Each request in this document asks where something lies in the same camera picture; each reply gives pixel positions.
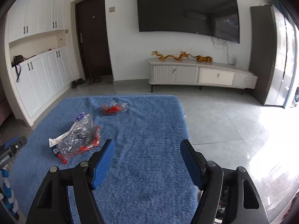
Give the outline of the white blue printed carton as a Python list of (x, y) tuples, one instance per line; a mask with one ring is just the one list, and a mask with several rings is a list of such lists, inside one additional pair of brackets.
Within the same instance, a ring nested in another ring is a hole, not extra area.
[(59, 154), (59, 150), (57, 148), (58, 144), (61, 143), (70, 133), (71, 131), (76, 127), (76, 125), (78, 124), (79, 119), (77, 118), (76, 121), (73, 123), (73, 125), (71, 126), (71, 128), (66, 131), (65, 133), (63, 133), (62, 135), (58, 136), (57, 138), (49, 138), (49, 147), (50, 150), (52, 151), (52, 153), (57, 157)]

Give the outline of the red silver foil snack bag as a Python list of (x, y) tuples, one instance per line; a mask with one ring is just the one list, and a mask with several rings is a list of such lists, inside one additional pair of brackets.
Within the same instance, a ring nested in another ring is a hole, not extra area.
[(78, 122), (71, 133), (58, 144), (58, 158), (66, 164), (70, 157), (82, 154), (100, 146), (100, 126), (96, 125), (91, 114)]

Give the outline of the small red clear wrapper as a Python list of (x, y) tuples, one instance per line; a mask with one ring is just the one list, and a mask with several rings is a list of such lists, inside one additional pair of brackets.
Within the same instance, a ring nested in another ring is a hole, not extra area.
[(116, 101), (112, 101), (110, 105), (103, 104), (102, 113), (104, 115), (115, 115), (120, 112), (125, 112), (127, 110), (127, 103), (118, 103)]

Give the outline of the purple plastic wrapper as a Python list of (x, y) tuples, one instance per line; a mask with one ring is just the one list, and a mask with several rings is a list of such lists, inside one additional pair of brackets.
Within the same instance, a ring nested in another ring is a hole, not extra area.
[(78, 115), (78, 117), (76, 118), (77, 121), (80, 121), (84, 116), (85, 116), (85, 113), (84, 113), (84, 112), (80, 113), (80, 114)]

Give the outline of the white lower shoe cabinet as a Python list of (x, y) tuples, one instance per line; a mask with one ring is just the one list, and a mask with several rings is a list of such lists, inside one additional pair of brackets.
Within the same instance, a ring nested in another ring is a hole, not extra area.
[(75, 79), (71, 56), (66, 46), (21, 62), (12, 68), (12, 75), (30, 119)]

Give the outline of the dark shoes by door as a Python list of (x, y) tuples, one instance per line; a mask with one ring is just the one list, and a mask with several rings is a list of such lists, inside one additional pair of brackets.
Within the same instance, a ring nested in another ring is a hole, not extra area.
[(82, 85), (85, 83), (85, 80), (83, 80), (82, 78), (79, 78), (77, 80), (72, 81), (71, 83), (71, 88), (76, 88), (79, 85)]

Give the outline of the washing machine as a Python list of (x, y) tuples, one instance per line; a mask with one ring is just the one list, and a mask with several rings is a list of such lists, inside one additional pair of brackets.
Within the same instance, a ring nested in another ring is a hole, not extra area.
[(298, 102), (299, 102), (299, 87), (296, 88), (295, 96), (292, 102), (292, 107), (296, 107)]

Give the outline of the grey doormat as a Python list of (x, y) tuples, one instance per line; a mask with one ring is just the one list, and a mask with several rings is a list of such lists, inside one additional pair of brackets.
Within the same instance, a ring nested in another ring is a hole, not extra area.
[(102, 78), (102, 81), (100, 83), (94, 83), (92, 85), (103, 85), (103, 84), (112, 84), (113, 83), (113, 76), (112, 75), (104, 75), (104, 76), (100, 76)]

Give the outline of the white low tv cabinet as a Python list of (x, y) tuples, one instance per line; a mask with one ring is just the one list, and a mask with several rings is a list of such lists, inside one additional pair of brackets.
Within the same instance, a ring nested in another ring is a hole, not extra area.
[(254, 89), (258, 77), (246, 69), (223, 63), (182, 62), (173, 59), (163, 62), (158, 58), (148, 59), (149, 84), (196, 85), (223, 88)]

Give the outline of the golden tiger figurine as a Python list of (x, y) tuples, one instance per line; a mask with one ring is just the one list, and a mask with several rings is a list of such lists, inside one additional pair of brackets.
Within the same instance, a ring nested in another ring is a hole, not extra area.
[(200, 63), (212, 63), (213, 62), (213, 58), (210, 56), (203, 57), (203, 56), (197, 55), (194, 58), (196, 59), (197, 62), (200, 62)]

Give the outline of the dark brown entrance door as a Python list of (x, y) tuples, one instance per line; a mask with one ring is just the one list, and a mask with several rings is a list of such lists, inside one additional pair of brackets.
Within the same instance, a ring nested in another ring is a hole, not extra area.
[(75, 5), (80, 57), (86, 79), (112, 75), (107, 39), (105, 0), (83, 0)]

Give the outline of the dark grey glass display cabinet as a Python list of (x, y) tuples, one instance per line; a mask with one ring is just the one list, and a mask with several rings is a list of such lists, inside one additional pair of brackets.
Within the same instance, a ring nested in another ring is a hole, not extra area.
[(279, 5), (251, 12), (249, 71), (258, 77), (252, 95), (266, 106), (285, 107), (295, 66), (295, 25)]

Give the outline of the golden dragon figurine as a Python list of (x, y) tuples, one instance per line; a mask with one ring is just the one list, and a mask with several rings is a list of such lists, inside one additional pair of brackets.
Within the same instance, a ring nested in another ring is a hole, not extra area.
[(172, 58), (172, 59), (174, 59), (175, 61), (182, 61), (184, 58), (189, 58), (189, 54), (187, 54), (186, 52), (183, 52), (183, 51), (181, 51), (180, 52), (180, 54), (179, 54), (179, 56), (178, 57), (176, 57), (176, 56), (174, 56), (174, 55), (162, 55), (160, 52), (158, 52), (158, 51), (153, 51), (152, 53), (151, 53), (151, 55), (152, 56), (157, 56), (158, 57), (158, 59), (159, 60), (161, 60), (161, 61), (166, 61), (167, 59), (169, 59), (169, 58)]

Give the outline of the white upper wall cabinets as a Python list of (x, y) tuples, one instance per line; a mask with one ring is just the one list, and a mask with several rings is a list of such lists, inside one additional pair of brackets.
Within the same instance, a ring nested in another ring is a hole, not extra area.
[(16, 0), (8, 12), (8, 42), (65, 29), (65, 0)]

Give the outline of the large black wall television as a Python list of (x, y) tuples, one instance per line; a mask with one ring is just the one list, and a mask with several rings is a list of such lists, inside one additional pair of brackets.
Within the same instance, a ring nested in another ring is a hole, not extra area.
[(139, 31), (185, 32), (240, 42), (237, 0), (137, 0)]

